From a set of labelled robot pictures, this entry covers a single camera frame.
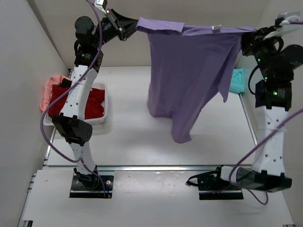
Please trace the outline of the purple t shirt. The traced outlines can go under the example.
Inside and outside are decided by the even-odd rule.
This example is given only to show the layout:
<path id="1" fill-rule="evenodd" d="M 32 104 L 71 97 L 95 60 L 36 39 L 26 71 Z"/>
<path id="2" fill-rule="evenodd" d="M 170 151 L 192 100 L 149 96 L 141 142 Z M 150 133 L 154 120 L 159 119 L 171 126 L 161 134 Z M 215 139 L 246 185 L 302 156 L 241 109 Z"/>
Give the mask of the purple t shirt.
<path id="1" fill-rule="evenodd" d="M 147 34 L 150 44 L 149 113 L 172 120 L 171 136 L 176 143 L 189 142 L 204 106 L 216 94 L 227 100 L 241 37 L 253 28 L 140 18 L 136 30 Z"/>

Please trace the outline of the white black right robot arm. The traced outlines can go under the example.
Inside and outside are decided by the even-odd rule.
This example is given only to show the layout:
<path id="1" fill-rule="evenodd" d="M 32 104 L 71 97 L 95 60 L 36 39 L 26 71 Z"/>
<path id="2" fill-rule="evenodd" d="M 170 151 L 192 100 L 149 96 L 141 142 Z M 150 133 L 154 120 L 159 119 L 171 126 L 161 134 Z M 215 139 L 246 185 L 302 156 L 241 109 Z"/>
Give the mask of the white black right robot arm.
<path id="1" fill-rule="evenodd" d="M 282 35 L 294 31 L 282 26 L 264 27 L 242 35 L 242 54 L 254 56 L 263 77 L 255 85 L 255 110 L 258 118 L 257 145 L 243 159 L 254 154 L 250 169 L 222 166 L 212 177 L 213 186 L 224 189 L 229 183 L 241 189 L 277 192 L 292 186 L 283 161 L 284 125 L 294 116 L 292 105 L 294 70 L 303 64 L 303 48 L 283 47 Z"/>

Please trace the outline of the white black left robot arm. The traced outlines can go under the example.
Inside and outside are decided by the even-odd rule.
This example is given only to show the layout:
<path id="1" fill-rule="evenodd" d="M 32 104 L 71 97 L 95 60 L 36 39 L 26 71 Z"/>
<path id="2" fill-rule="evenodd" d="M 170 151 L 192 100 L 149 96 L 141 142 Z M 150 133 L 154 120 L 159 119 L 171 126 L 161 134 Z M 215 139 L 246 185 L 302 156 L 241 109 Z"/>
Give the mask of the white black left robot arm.
<path id="1" fill-rule="evenodd" d="M 62 110 L 52 120 L 73 151 L 77 163 L 74 172 L 78 181 L 89 191 L 105 189 L 89 147 L 92 125 L 84 121 L 89 92 L 103 59 L 101 47 L 115 37 L 126 41 L 136 32 L 137 23 L 136 19 L 107 9 L 104 18 L 98 20 L 98 25 L 94 25 L 88 16 L 79 17 L 74 24 L 74 78 Z"/>

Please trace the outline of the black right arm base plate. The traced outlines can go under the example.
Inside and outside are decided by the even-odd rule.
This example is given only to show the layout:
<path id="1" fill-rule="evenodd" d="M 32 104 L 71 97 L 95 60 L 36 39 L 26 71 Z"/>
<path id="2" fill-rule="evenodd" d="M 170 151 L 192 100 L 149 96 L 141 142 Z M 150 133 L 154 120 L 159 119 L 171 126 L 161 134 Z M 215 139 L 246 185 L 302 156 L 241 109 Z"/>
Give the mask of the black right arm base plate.
<path id="1" fill-rule="evenodd" d="M 186 181 L 187 186 L 197 187 L 200 201 L 243 200 L 242 190 L 221 178 L 222 166 L 215 170 L 193 175 Z"/>

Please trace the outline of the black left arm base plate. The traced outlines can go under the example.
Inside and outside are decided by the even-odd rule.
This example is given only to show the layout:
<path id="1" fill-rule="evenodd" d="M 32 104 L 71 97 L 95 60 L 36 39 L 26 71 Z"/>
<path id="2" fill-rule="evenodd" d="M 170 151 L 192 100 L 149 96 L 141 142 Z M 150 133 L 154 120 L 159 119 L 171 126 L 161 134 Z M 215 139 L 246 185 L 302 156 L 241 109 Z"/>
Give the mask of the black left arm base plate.
<path id="1" fill-rule="evenodd" d="M 99 179 L 95 183 L 82 183 L 76 175 L 73 176 L 70 187 L 70 198 L 111 199 L 113 194 L 114 176 L 101 175 L 105 189 Z"/>

